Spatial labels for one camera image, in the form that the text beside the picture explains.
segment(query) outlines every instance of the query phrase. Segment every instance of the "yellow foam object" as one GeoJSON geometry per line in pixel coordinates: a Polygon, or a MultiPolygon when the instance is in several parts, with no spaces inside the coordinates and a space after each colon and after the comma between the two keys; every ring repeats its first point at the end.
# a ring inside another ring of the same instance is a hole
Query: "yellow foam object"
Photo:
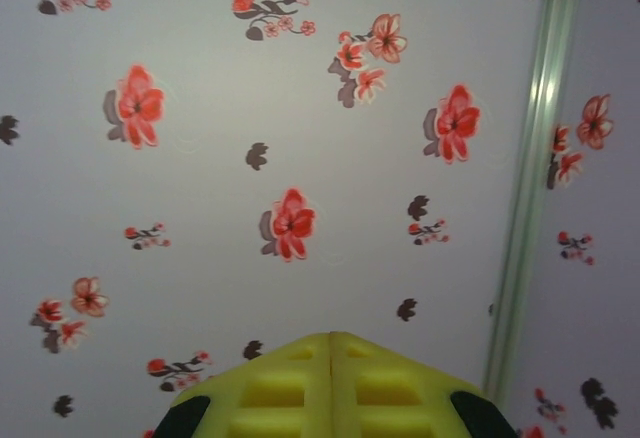
{"type": "Polygon", "coordinates": [[[211,405],[193,438],[468,438],[467,382],[350,333],[306,336],[182,392],[211,405]]]}

